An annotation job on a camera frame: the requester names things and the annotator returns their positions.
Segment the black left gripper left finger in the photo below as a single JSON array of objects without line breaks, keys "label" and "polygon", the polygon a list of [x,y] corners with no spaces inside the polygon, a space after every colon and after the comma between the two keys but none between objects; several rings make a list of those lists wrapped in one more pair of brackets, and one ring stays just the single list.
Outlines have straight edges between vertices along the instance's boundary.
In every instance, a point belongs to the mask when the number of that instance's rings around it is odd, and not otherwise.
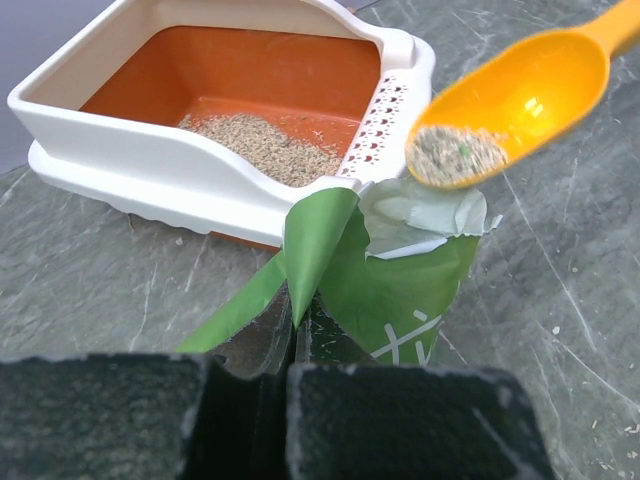
[{"label": "black left gripper left finger", "polygon": [[281,479],[293,329],[286,287],[204,354],[1,362],[5,479]]}]

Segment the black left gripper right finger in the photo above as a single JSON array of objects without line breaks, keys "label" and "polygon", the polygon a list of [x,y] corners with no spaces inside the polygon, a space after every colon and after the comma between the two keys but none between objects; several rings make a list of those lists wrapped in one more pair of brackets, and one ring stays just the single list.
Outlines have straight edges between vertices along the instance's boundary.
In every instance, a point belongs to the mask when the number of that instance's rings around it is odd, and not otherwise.
[{"label": "black left gripper right finger", "polygon": [[549,479],[526,391],[491,368],[384,366],[314,299],[287,378],[292,479]]}]

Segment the green litter bag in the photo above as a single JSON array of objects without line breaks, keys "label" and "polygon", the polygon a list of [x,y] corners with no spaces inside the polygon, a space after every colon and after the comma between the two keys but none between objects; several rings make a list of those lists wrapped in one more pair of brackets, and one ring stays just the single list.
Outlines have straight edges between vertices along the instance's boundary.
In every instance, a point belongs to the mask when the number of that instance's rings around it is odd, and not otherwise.
[{"label": "green litter bag", "polygon": [[369,183],[360,192],[318,191],[290,209],[280,252],[181,350],[215,348],[287,287],[294,325],[319,294],[372,357],[424,365],[480,238],[498,224],[477,189],[439,191],[404,178]]}]

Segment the yellow plastic litter scoop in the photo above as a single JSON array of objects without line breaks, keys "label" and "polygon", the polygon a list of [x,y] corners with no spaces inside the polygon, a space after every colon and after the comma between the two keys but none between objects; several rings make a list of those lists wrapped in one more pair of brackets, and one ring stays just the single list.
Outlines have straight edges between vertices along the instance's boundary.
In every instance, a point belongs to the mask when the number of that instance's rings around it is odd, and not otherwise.
[{"label": "yellow plastic litter scoop", "polygon": [[639,4],[529,36],[442,91],[405,144],[411,175],[460,189],[491,178],[583,120],[609,84],[612,61],[639,41]]}]

